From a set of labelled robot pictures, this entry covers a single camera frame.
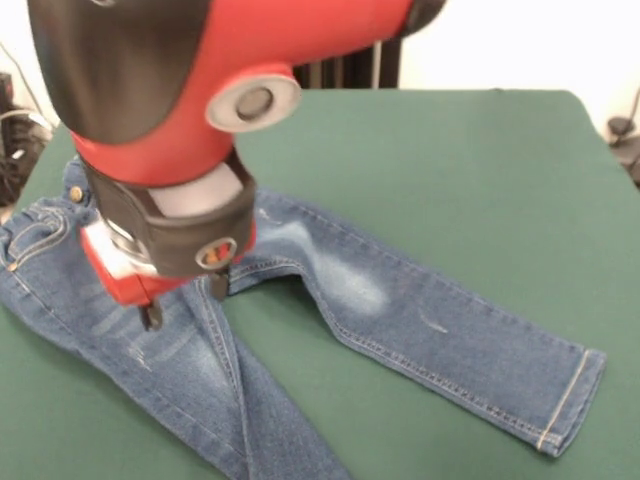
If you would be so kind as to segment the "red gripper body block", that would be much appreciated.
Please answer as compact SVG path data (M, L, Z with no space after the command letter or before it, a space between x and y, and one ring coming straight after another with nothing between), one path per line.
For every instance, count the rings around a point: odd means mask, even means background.
M106 224L94 222L81 231L81 244L107 292L121 305L153 305L156 299L197 277L213 275L221 279L228 269L251 250L256 241L256 224L249 228L247 247L236 250L231 240L220 240L206 247L202 258L211 260L214 270L182 276L162 276L155 268L121 252L107 235Z

